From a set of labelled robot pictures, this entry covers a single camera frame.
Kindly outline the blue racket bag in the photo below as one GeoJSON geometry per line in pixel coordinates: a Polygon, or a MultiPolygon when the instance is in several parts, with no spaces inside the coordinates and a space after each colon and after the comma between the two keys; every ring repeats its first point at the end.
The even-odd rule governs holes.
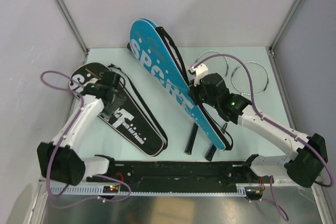
{"type": "Polygon", "coordinates": [[[204,107],[195,105],[188,96],[190,80],[184,61],[162,26],[147,18],[136,20],[130,29],[128,47],[140,65],[176,100],[215,147],[228,151],[233,148],[204,107]]]}

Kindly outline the black racket bag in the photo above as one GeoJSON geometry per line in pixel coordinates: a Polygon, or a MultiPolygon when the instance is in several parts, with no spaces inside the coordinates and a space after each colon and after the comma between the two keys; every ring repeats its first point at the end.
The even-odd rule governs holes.
{"type": "Polygon", "coordinates": [[[71,74],[71,78],[77,83],[70,81],[69,88],[82,92],[82,86],[103,79],[105,71],[113,70],[121,75],[121,85],[118,90],[127,99],[108,119],[105,119],[102,114],[98,115],[98,118],[144,154],[158,156],[168,146],[166,133],[142,99],[132,80],[121,68],[113,64],[105,66],[98,62],[84,64],[71,74]]]}

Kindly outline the white black racket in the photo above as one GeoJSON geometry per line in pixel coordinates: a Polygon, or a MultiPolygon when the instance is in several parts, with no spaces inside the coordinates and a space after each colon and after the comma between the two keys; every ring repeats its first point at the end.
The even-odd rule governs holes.
{"type": "MultiPolygon", "coordinates": [[[[245,61],[252,85],[253,97],[263,93],[269,86],[269,73],[266,67],[255,61],[245,61]]],[[[236,64],[232,68],[228,63],[224,63],[222,67],[219,65],[210,65],[210,73],[219,73],[224,78],[230,93],[239,94],[252,101],[249,78],[245,68],[241,64],[236,64]]]]}

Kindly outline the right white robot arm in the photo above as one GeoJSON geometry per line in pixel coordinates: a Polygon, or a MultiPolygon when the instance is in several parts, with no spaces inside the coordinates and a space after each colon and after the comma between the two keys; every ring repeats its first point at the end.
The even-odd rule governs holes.
{"type": "Polygon", "coordinates": [[[217,73],[195,72],[193,75],[188,94],[195,105],[211,106],[224,121],[245,127],[278,147],[287,160],[280,167],[281,172],[298,185],[305,188],[323,185],[317,178],[328,168],[328,154],[320,134],[298,132],[265,116],[252,100],[231,93],[217,73]]]}

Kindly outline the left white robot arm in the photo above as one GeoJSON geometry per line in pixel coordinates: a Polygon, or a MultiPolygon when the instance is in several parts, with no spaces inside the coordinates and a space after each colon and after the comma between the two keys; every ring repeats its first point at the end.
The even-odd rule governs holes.
{"type": "Polygon", "coordinates": [[[102,155],[83,158],[78,151],[83,136],[90,124],[99,115],[109,119],[125,103],[126,97],[118,89],[124,78],[120,74],[106,70],[98,80],[77,84],[71,92],[80,102],[66,124],[50,142],[41,142],[37,155],[41,174],[47,181],[57,181],[77,186],[84,178],[99,175],[104,181],[116,177],[116,168],[110,159],[102,155]]]}

